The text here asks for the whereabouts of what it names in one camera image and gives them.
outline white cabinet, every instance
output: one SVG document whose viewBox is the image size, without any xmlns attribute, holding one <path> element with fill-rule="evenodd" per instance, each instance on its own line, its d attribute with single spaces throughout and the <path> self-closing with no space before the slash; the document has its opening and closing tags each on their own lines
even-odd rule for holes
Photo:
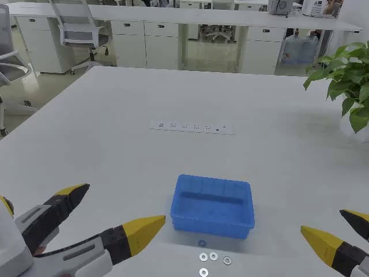
<svg viewBox="0 0 369 277">
<path fill-rule="evenodd" d="M 285 28 L 253 26 L 241 29 L 239 71 L 274 74 L 285 31 Z"/>
<path fill-rule="evenodd" d="M 87 51 L 61 45 L 55 18 L 17 17 L 17 21 L 35 71 L 64 73 L 88 58 Z"/>
<path fill-rule="evenodd" d="M 264 42 L 281 42 L 285 34 L 284 28 L 277 27 L 249 27 L 248 40 L 262 40 Z"/>
<path fill-rule="evenodd" d="M 273 75 L 281 45 L 281 42 L 246 41 L 240 72 Z"/>
<path fill-rule="evenodd" d="M 262 5 L 260 4 L 249 4 L 249 3 L 243 3 L 239 4 L 238 10 L 253 10 L 253 11 L 259 11 Z"/>
<path fill-rule="evenodd" d="M 145 36 L 114 35 L 116 65 L 130 68 L 146 66 Z"/>
<path fill-rule="evenodd" d="M 146 47 L 143 21 L 112 21 L 111 29 L 116 65 L 146 67 Z"/>
<path fill-rule="evenodd" d="M 146 36 L 147 68 L 178 69 L 178 38 Z"/>
<path fill-rule="evenodd" d="M 182 65 L 182 40 L 179 39 L 182 37 L 181 34 L 179 24 L 145 22 L 146 67 L 180 69 Z"/>
<path fill-rule="evenodd" d="M 199 9 L 200 3 L 199 2 L 184 2 L 181 1 L 179 4 L 180 8 L 185 9 Z M 189 39 L 198 39 L 198 24 L 188 24 L 187 25 L 187 36 Z"/>
</svg>

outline office chair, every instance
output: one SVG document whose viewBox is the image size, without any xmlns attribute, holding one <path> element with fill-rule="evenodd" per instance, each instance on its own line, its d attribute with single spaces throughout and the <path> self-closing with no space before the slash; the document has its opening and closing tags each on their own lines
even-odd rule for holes
<svg viewBox="0 0 369 277">
<path fill-rule="evenodd" d="M 25 77 L 32 71 L 31 67 L 25 63 L 17 50 L 14 50 L 12 41 L 12 31 L 10 26 L 9 8 L 0 4 L 0 87 L 10 85 L 18 78 Z M 0 134 L 7 135 L 4 126 L 4 111 L 18 110 L 34 113 L 36 108 L 30 107 L 31 103 L 25 101 L 24 105 L 5 101 L 0 97 Z"/>
<path fill-rule="evenodd" d="M 96 26 L 86 0 L 48 0 L 59 21 L 60 41 L 70 47 L 89 48 L 90 61 L 73 66 L 71 74 L 79 68 L 91 69 L 101 65 L 95 61 L 92 50 L 105 45 L 109 36 L 102 34 L 105 26 Z"/>
<path fill-rule="evenodd" d="M 233 6 L 233 1 L 230 0 L 214 0 L 213 8 L 216 10 L 230 10 Z M 212 37 L 212 42 L 215 42 L 216 39 L 220 36 L 223 37 L 227 42 L 231 42 L 233 29 L 230 26 L 222 26 L 222 25 L 211 25 L 208 29 L 212 29 L 213 32 L 209 32 L 205 35 L 205 37 Z"/>
</svg>

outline table surface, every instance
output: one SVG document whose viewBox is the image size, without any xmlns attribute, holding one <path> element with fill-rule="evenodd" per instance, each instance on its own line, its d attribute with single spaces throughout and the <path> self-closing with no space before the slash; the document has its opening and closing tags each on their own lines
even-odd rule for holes
<svg viewBox="0 0 369 277">
<path fill-rule="evenodd" d="M 55 17 L 49 3 L 18 2 L 8 4 L 12 16 Z M 163 23 L 221 24 L 258 27 L 281 27 L 301 29 L 325 29 L 336 31 L 360 31 L 360 27 L 330 18 L 308 16 L 276 16 L 268 12 L 238 10 L 199 10 L 173 8 L 142 8 L 126 6 L 89 5 L 93 18 L 97 20 L 154 21 Z M 65 4 L 71 16 L 81 13 Z"/>
<path fill-rule="evenodd" d="M 234 4 L 251 4 L 251 5 L 268 5 L 269 0 L 234 0 Z M 302 7 L 301 4 L 298 4 L 296 2 L 293 3 L 294 7 Z"/>
<path fill-rule="evenodd" d="M 95 67 L 0 141 L 1 193 L 16 213 L 89 182 L 49 250 L 143 216 L 167 224 L 109 277 L 340 276 L 300 234 L 305 224 L 369 251 L 338 213 L 369 213 L 369 144 L 339 130 L 326 82 L 302 77 Z M 234 135 L 150 130 L 151 120 L 233 124 Z M 255 229 L 246 240 L 175 231 L 176 179 L 249 181 Z M 208 249 L 197 246 L 205 239 Z M 201 252 L 215 250 L 216 262 Z M 224 256 L 232 259 L 227 267 Z"/>
</svg>

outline plant pot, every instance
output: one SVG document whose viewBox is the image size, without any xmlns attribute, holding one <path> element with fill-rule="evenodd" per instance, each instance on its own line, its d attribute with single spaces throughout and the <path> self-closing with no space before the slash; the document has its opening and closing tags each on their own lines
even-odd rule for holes
<svg viewBox="0 0 369 277">
<path fill-rule="evenodd" d="M 357 107 L 360 107 L 360 104 L 354 103 L 352 106 L 352 108 L 357 108 Z M 369 143 L 369 125 L 367 125 L 362 130 L 360 130 L 359 132 L 355 134 L 350 124 L 350 112 L 346 113 L 342 117 L 340 126 L 341 126 L 341 131 L 346 136 L 351 137 L 362 143 Z"/>
</svg>

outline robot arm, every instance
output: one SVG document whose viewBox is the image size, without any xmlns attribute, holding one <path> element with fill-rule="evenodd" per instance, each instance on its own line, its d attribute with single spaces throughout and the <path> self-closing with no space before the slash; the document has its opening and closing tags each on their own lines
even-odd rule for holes
<svg viewBox="0 0 369 277">
<path fill-rule="evenodd" d="M 59 232 L 59 225 L 79 205 L 89 185 L 61 190 L 15 221 L 9 203 L 0 197 L 0 276 L 102 277 L 142 251 L 165 223 L 165 216 L 139 218 L 77 244 L 32 256 Z"/>
</svg>

